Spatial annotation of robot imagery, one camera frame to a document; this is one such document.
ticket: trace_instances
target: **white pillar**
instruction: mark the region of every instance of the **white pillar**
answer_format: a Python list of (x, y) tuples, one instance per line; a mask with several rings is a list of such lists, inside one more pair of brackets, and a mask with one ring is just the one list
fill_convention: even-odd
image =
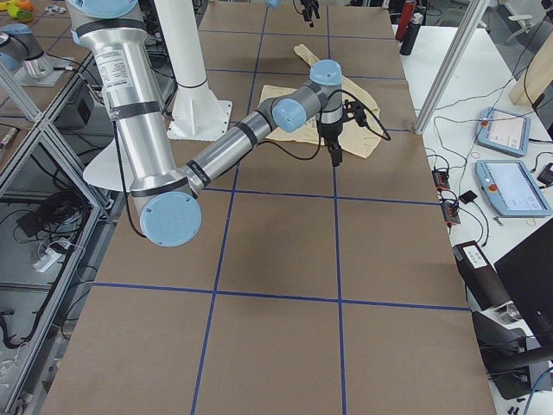
[(232, 102), (219, 101), (207, 84), (190, 0), (155, 0), (163, 37), (179, 83), (170, 138), (213, 141), (226, 132)]

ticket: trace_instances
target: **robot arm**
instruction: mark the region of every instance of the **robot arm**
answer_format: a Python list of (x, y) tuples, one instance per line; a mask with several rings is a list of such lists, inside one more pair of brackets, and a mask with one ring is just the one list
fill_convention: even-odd
[(157, 84), (143, 47), (146, 31), (136, 0), (67, 0), (73, 31), (96, 60), (134, 181), (140, 227), (159, 246), (178, 246), (198, 232), (198, 193), (277, 127), (294, 131), (316, 114), (325, 143), (341, 133), (340, 66), (320, 61), (289, 96), (268, 99), (179, 169), (171, 154)]
[(23, 64), (31, 78), (42, 78), (54, 71), (32, 30), (22, 23), (0, 28), (0, 62), (9, 71)]

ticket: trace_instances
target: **white table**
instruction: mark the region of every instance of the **white table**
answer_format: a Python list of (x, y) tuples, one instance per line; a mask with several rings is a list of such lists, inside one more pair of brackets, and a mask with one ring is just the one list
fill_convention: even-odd
[[(402, 63), (407, 80), (410, 83), (410, 93), (413, 105), (420, 109), (424, 99), (432, 85), (438, 68), (442, 63), (449, 44), (453, 40), (456, 28), (443, 27), (422, 27), (419, 36), (416, 39), (413, 52), (409, 56), (402, 56)], [(509, 92), (515, 84), (511, 71), (501, 58), (498, 50), (493, 45), (492, 40), (484, 29), (477, 29), (473, 39), (470, 41), (465, 54), (462, 56), (459, 66), (455, 69), (454, 76), (449, 82), (448, 88), (444, 93), (438, 107), (453, 104), (458, 99), (465, 99), (473, 96), (487, 95), (491, 91), (507, 84), (503, 92), (497, 91), (489, 97), (470, 99), (466, 102), (460, 102), (449, 108), (438, 110), (434, 118), (443, 116), (455, 120), (477, 119), (480, 112), (487, 106), (495, 105), (515, 113), (527, 113), (531, 111), (530, 107), (516, 106), (509, 100)], [(549, 140), (549, 136), (542, 123), (535, 113), (529, 115), (531, 118), (530, 137), (538, 140)], [(474, 143), (476, 122), (455, 124), (446, 120), (439, 119), (437, 126), (442, 136), (443, 143), (452, 150), (468, 156), (468, 165), (462, 178), (462, 169), (452, 169), (450, 171), (449, 182), (452, 189), (457, 194), (463, 194), (468, 190), (473, 190), (479, 197), (475, 200), (482, 208), (488, 218), (490, 227), (490, 236), (486, 246), (482, 247), (483, 252), (493, 264), (505, 253), (510, 251), (516, 244), (525, 239), (549, 218), (544, 219), (501, 219), (501, 226), (493, 218), (496, 213), (487, 202), (487, 198), (480, 189), (474, 173), (474, 163), (480, 159), (513, 159), (503, 153), (489, 150)], [(423, 133), (423, 139), (426, 147), (429, 147), (444, 157), (446, 157), (451, 166), (462, 165), (463, 160), (444, 150), (439, 144), (438, 135), (435, 132), (434, 125), (431, 122)], [(528, 154), (522, 160), (526, 166), (531, 169), (534, 165), (536, 154), (541, 151), (553, 151), (553, 145), (529, 144)], [(539, 159), (537, 171), (551, 160), (552, 156), (543, 155)], [(434, 158), (430, 158), (431, 165), (434, 164)], [(437, 166), (443, 167), (444, 162), (437, 161)], [(545, 197), (550, 204), (553, 204), (553, 191), (546, 190)], [(483, 221), (481, 213), (472, 204), (463, 206), (476, 217)], [(468, 214), (461, 212), (461, 225), (453, 227), (450, 240), (451, 244), (456, 245), (471, 239), (478, 239), (480, 235), (480, 226)], [(504, 400), (499, 395), (495, 385), (490, 382), (496, 410), (499, 415), (505, 414), (511, 406), (520, 406), (519, 414), (524, 410), (524, 402), (519, 404), (515, 399)], [(530, 415), (550, 415), (553, 408), (553, 393), (537, 393), (531, 403)]]

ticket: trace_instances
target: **table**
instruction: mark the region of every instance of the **table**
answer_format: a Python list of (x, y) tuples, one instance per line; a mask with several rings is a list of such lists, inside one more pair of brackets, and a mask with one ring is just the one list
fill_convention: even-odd
[[(423, 27), (417, 37), (412, 54), (401, 57), (405, 76), (410, 83), (410, 92), (415, 108), (421, 108), (423, 105), (426, 94), (454, 37), (455, 31), (455, 28)], [(515, 82), (515, 80), (512, 80), (511, 71), (501, 58), (487, 32), (484, 29), (476, 29), (438, 107), (453, 104), (458, 99), (487, 95), (502, 86), (505, 86), (505, 90), (503, 92), (497, 91), (491, 93), (487, 97), (470, 99), (469, 101), (460, 102), (454, 106), (438, 110), (435, 112), (435, 117), (442, 116), (455, 120), (477, 119), (481, 111), (491, 105), (496, 105), (500, 109), (515, 113), (531, 112), (531, 108), (513, 105), (509, 100), (509, 92), (515, 85)], [(531, 118), (530, 137), (550, 141), (550, 137), (537, 115), (532, 113), (529, 114), (529, 117)], [(493, 218), (496, 216), (496, 213), (492, 210), (480, 189), (476, 174), (474, 173), (474, 163), (478, 158), (506, 160), (512, 159), (512, 157), (486, 149), (478, 144), (473, 147), (476, 122), (455, 124), (446, 120), (438, 120), (437, 123), (444, 144), (450, 149), (468, 156), (468, 166), (465, 174), (462, 174), (461, 169), (451, 170), (449, 180), (456, 194), (460, 195), (468, 190), (473, 190), (479, 196), (476, 202), (478, 202), (488, 219), (490, 234), (487, 245), (481, 246), (480, 244), (480, 246), (489, 261), (493, 264), (550, 218), (535, 220), (502, 218), (500, 219), (500, 223), (494, 220)], [(432, 123), (429, 124), (429, 127), (423, 133), (423, 138), (427, 148), (436, 150), (438, 154), (445, 156), (452, 166), (462, 164), (462, 160), (458, 156), (448, 153), (441, 147), (439, 137)], [(522, 157), (522, 160), (531, 169), (534, 165), (536, 154), (540, 151), (553, 150), (550, 147), (543, 144), (529, 144), (528, 155)], [(537, 171), (541, 171), (541, 168), (548, 161), (547, 156), (540, 157)], [(438, 167), (443, 167), (444, 165), (440, 161), (437, 164)], [(553, 202), (553, 194), (550, 190), (546, 190), (544, 195), (551, 204)], [(469, 204), (463, 207), (483, 221), (482, 214), (475, 206)], [(452, 246), (468, 240), (478, 239), (480, 233), (480, 227), (474, 219), (463, 212), (460, 215), (461, 225), (453, 227), (450, 234)], [(496, 322), (500, 322), (494, 310), (489, 310), (486, 314)], [(516, 327), (524, 328), (527, 332), (529, 331), (523, 322), (508, 326), (509, 329)], [(498, 413), (506, 412), (513, 405), (520, 406), (515, 399), (510, 401), (502, 399), (494, 385), (491, 385), (491, 388), (494, 393)], [(532, 401), (531, 413), (536, 415), (549, 414), (551, 405), (553, 404), (552, 395), (552, 393), (539, 393)]]
[[(200, 40), (233, 120), (306, 79), (304, 43), (370, 89), (392, 141), (334, 170), (259, 148), (178, 248), (121, 219), (42, 413), (493, 413), (387, 13), (323, 7), (309, 29), (210, 3)], [(173, 143), (177, 163), (204, 145)]]

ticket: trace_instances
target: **grid of blue lines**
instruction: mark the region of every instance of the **grid of blue lines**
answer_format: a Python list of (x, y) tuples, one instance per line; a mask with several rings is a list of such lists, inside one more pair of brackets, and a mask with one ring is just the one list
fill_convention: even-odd
[[(251, 111), (251, 102), (253, 99), (254, 87), (256, 84), (256, 78), (259, 73), (270, 73), (270, 72), (259, 72), (259, 55), (261, 53), (261, 47), (263, 45), (263, 39), (265, 35), (284, 35), (284, 34), (271, 34), (265, 32), (265, 25), (267, 23), (268, 10), (264, 14), (264, 23), (261, 33), (258, 32), (225, 32), (225, 33), (246, 33), (246, 34), (257, 34), (260, 35), (259, 46), (257, 50), (256, 66), (254, 71), (232, 71), (232, 70), (223, 70), (223, 69), (207, 69), (212, 72), (243, 72), (243, 73), (252, 73), (253, 80), (251, 82), (250, 96), (248, 100), (247, 113)], [(36, 21), (40, 20), (42, 16), (38, 16)], [(67, 39), (70, 36), (67, 35), (66, 30), (60, 36), (39, 36), (39, 37), (53, 37), (56, 39), (54, 45), (48, 49), (50, 51), (60, 39)], [(210, 32), (220, 32), (218, 30), (204, 30)], [(298, 35), (298, 36), (319, 36), (327, 37), (327, 46), (328, 46), (328, 59), (332, 58), (331, 55), (331, 36), (330, 36), (330, 19), (327, 18), (327, 33), (325, 35)], [(392, 39), (388, 38), (372, 38), (372, 37), (357, 37), (357, 36), (332, 36), (332, 37), (342, 37), (342, 38), (361, 38), (361, 39), (379, 39), (383, 41), (391, 41)], [(302, 73), (273, 73), (273, 74), (282, 74), (282, 75), (298, 75)], [(368, 78), (368, 79), (380, 79), (380, 80), (404, 80), (404, 78), (386, 78), (386, 77), (363, 77), (363, 76), (353, 76), (354, 78)], [(390, 131), (407, 131), (404, 129), (393, 129), (389, 128)], [(451, 311), (469, 311), (469, 308), (465, 307), (455, 307), (455, 306), (445, 306), (445, 305), (432, 305), (432, 304), (417, 304), (417, 303), (389, 303), (389, 302), (376, 302), (376, 301), (363, 301), (363, 300), (352, 300), (342, 297), (342, 288), (341, 288), (341, 264), (340, 264), (340, 224), (339, 224), (339, 200), (351, 200), (351, 201), (372, 201), (372, 202), (384, 202), (384, 203), (405, 203), (405, 204), (416, 204), (416, 205), (429, 205), (429, 206), (439, 206), (437, 202), (430, 201), (403, 201), (403, 200), (389, 200), (389, 199), (375, 199), (375, 198), (362, 198), (362, 197), (348, 197), (348, 196), (338, 196), (337, 188), (337, 174), (336, 170), (333, 171), (333, 195), (304, 195), (304, 194), (292, 194), (292, 193), (272, 193), (272, 192), (261, 192), (261, 191), (250, 191), (250, 190), (238, 190), (237, 182), (239, 176), (240, 167), (238, 166), (234, 170), (234, 179), (232, 183), (232, 189), (222, 189), (222, 188), (207, 188), (207, 191), (213, 192), (228, 192), (231, 194), (231, 198), (228, 205), (228, 211), (226, 216), (225, 230), (223, 233), (223, 239), (221, 242), (221, 248), (219, 253), (219, 262), (217, 266), (217, 273), (215, 277), (215, 282), (213, 284), (212, 290), (202, 290), (186, 287), (171, 287), (171, 286), (155, 286), (155, 285), (140, 285), (140, 284), (119, 284), (119, 283), (93, 283), (93, 285), (98, 287), (111, 287), (111, 288), (120, 288), (120, 289), (134, 289), (134, 290), (150, 290), (150, 291), (177, 291), (177, 292), (190, 292), (190, 293), (199, 293), (211, 296), (211, 303), (209, 307), (209, 313), (207, 318), (207, 326), (204, 334), (204, 340), (200, 356), (200, 364), (198, 367), (198, 373), (196, 376), (196, 383), (194, 388), (194, 399), (190, 409), (190, 415), (195, 415), (196, 407), (198, 404), (198, 398), (200, 396), (200, 387), (201, 387), (201, 377), (203, 374), (203, 367), (207, 358), (207, 344), (209, 342), (209, 335), (213, 320), (213, 312), (215, 310), (215, 305), (217, 301), (217, 296), (233, 296), (233, 297), (260, 297), (260, 298), (275, 298), (275, 299), (284, 299), (284, 300), (295, 300), (295, 301), (305, 301), (305, 302), (319, 302), (319, 303), (335, 303), (337, 305), (338, 312), (338, 322), (339, 322), (339, 334), (340, 334), (340, 375), (341, 375), (341, 397), (342, 397), (342, 415), (347, 415), (347, 398), (346, 398), (346, 363), (345, 363), (345, 345), (344, 345), (344, 328), (343, 328), (343, 304), (359, 304), (366, 306), (385, 306), (385, 307), (398, 307), (398, 308), (414, 308), (414, 309), (426, 309), (426, 310), (451, 310)], [(325, 297), (302, 297), (302, 296), (290, 296), (290, 295), (276, 295), (276, 294), (265, 294), (265, 293), (255, 293), (255, 292), (239, 292), (239, 291), (229, 291), (229, 290), (219, 290), (219, 278), (221, 273), (221, 267), (225, 257), (226, 242), (228, 236), (228, 229), (230, 226), (230, 221), (232, 217), (232, 208), (234, 203), (234, 197), (236, 194), (250, 194), (250, 195), (280, 195), (280, 196), (289, 196), (289, 197), (311, 197), (311, 198), (325, 198), (332, 199), (334, 201), (334, 237), (335, 237), (335, 255), (336, 255), (336, 284), (337, 284), (337, 293), (336, 298), (325, 298)]]

